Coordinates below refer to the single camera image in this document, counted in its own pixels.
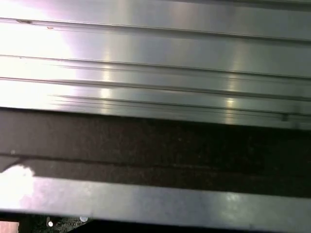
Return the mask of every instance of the silver metal plate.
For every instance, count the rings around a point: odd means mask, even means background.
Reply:
[[[309,129],[308,1],[277,2],[0,0],[0,106]]]
[[[309,199],[0,175],[0,209],[177,226],[308,233]]]

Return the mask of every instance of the aluminum surface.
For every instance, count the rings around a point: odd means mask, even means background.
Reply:
[[[0,0],[0,107],[310,129],[304,0]]]
[[[308,199],[40,178],[29,167],[0,175],[0,209],[140,223],[307,233]]]
[[[68,31],[12,23],[0,24],[0,31],[0,54],[8,56],[311,76],[311,47],[305,44],[215,36],[176,38],[100,29],[89,32],[83,27]]]
[[[2,0],[0,16],[311,40],[309,12],[234,1]]]

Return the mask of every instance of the metal edge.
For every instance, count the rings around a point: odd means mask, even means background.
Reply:
[[[309,0],[259,0],[257,2],[266,2],[267,6],[256,6],[251,1],[243,1],[243,4],[227,1],[224,4],[216,1],[49,0],[43,4],[35,0],[2,0],[0,1],[0,17],[190,30],[279,39],[311,39],[311,34],[295,27],[295,25],[304,25],[310,21],[307,12],[267,8],[269,7],[268,3],[305,4],[310,3]],[[146,14],[145,9],[152,9],[152,13]]]
[[[311,231],[310,199],[0,175],[0,209],[163,225],[270,232]]]

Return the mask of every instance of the metal bar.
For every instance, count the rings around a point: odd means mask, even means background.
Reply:
[[[308,12],[269,9],[251,1],[1,0],[0,17],[311,40]]]
[[[270,232],[311,230],[309,199],[40,178],[23,166],[1,174],[0,187],[4,211]]]
[[[1,23],[0,30],[0,54],[9,56],[311,76],[311,47],[302,44],[105,30],[91,33],[86,28],[66,31],[12,23]]]
[[[62,101],[62,97],[122,100],[133,102],[201,106],[278,113],[311,114],[311,102],[251,97],[235,97],[197,92],[166,91],[145,88],[72,86],[0,80],[0,105],[30,107]]]
[[[241,74],[184,70],[147,69],[115,64],[62,64],[39,59],[0,57],[3,65],[0,77],[18,80],[53,81],[65,83],[117,85],[167,90],[199,91],[222,94],[260,95],[274,98],[311,98],[311,85],[297,79],[273,77],[244,77]]]

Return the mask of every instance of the metal rail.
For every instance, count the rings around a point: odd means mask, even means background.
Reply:
[[[22,166],[14,166],[0,175],[1,210],[269,232],[307,233],[311,229],[309,199],[32,175],[30,168]]]
[[[305,3],[0,0],[0,106],[307,130]]]

